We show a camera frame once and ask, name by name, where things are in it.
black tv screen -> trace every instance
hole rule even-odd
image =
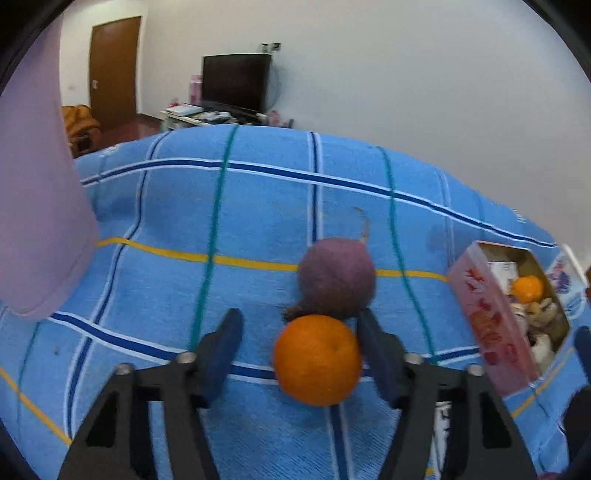
[[[203,58],[202,106],[265,111],[271,55],[214,55]]]

blue plaid blanket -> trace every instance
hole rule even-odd
[[[56,479],[116,365],[168,362],[187,349],[196,308],[203,335],[230,307],[245,316],[242,346],[223,395],[201,412],[221,478],[375,479],[397,414],[372,378],[343,403],[312,408],[285,396],[271,368],[280,315],[298,299],[296,264],[308,246],[357,238],[355,207],[367,212],[380,324],[408,351],[452,368],[480,362],[446,279],[466,247],[477,239],[526,247],[544,268],[560,253],[547,232],[438,168],[328,135],[193,128],[120,144],[76,165],[102,238],[86,276],[41,323],[0,304],[0,417],[42,480]],[[403,287],[393,241],[421,314]],[[573,326],[591,325],[584,297],[569,317]],[[506,399],[540,471],[567,462],[561,416],[585,383],[571,345],[569,337],[544,378]],[[169,479],[161,407],[151,414],[159,478]],[[438,478],[440,443],[436,433],[427,477]]]

brown door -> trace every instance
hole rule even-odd
[[[92,29],[90,107],[103,131],[136,117],[135,63],[140,24],[141,17],[133,17]]]

orange armchair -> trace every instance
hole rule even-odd
[[[86,105],[63,106],[61,113],[64,116],[72,156],[77,158],[95,151],[102,131],[100,123],[92,118],[90,108]]]

metal screw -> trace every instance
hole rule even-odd
[[[482,366],[478,364],[468,365],[468,368],[466,368],[466,370],[470,375],[474,375],[475,377],[481,377],[484,375],[484,368],[482,368]]]
[[[177,356],[177,362],[180,364],[192,364],[197,359],[194,352],[183,352]]]
[[[115,367],[115,375],[129,375],[134,369],[132,364],[121,364]]]
[[[405,353],[404,361],[408,364],[420,365],[425,361],[425,359],[418,353]]]

